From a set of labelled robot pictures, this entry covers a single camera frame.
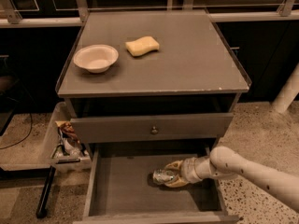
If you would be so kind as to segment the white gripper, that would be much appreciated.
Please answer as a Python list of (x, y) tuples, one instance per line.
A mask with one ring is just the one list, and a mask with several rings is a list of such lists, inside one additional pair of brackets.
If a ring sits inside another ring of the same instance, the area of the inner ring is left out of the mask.
[(165, 183), (169, 188), (181, 188), (189, 183), (195, 184), (202, 181), (202, 178), (196, 173), (197, 158), (188, 158), (184, 161), (173, 161), (168, 163), (164, 169), (168, 175), (179, 175), (183, 177), (176, 177), (175, 179)]

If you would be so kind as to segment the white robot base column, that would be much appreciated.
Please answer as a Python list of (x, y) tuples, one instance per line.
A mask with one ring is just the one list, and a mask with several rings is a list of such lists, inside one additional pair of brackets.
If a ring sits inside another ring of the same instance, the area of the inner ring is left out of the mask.
[(299, 64), (296, 65), (292, 74), (284, 84), (283, 88), (279, 92), (277, 98), (272, 103), (272, 106), (278, 113), (284, 113), (297, 94), (299, 93)]

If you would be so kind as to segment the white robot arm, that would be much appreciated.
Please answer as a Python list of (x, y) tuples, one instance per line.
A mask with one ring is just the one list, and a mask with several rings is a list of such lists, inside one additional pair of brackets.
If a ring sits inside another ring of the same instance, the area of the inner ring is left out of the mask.
[(204, 179), (241, 175), (269, 195), (299, 212), (299, 177), (249, 161), (228, 147), (215, 147), (200, 158), (173, 161), (164, 167), (164, 184), (178, 188)]

